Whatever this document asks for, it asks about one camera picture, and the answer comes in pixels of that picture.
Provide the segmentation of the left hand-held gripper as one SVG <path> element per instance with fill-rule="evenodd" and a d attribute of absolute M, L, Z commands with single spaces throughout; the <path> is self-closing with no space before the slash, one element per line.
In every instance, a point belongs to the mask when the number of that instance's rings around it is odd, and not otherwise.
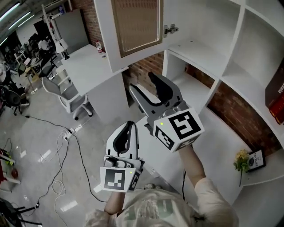
<path fill-rule="evenodd" d="M 104 191 L 134 191 L 143 172 L 138 158 L 138 130 L 133 121 L 120 125 L 108 138 L 104 166 L 100 168 L 100 187 Z"/>

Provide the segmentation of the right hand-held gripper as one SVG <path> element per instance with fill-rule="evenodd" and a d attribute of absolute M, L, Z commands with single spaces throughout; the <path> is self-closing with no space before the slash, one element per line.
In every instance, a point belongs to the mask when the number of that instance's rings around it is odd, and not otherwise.
<path fill-rule="evenodd" d="M 183 101 L 178 86 L 163 75 L 148 72 L 159 103 L 153 103 L 138 86 L 130 84 L 132 98 L 147 116 L 145 127 L 171 153 L 192 144 L 204 127 L 193 107 Z"/>

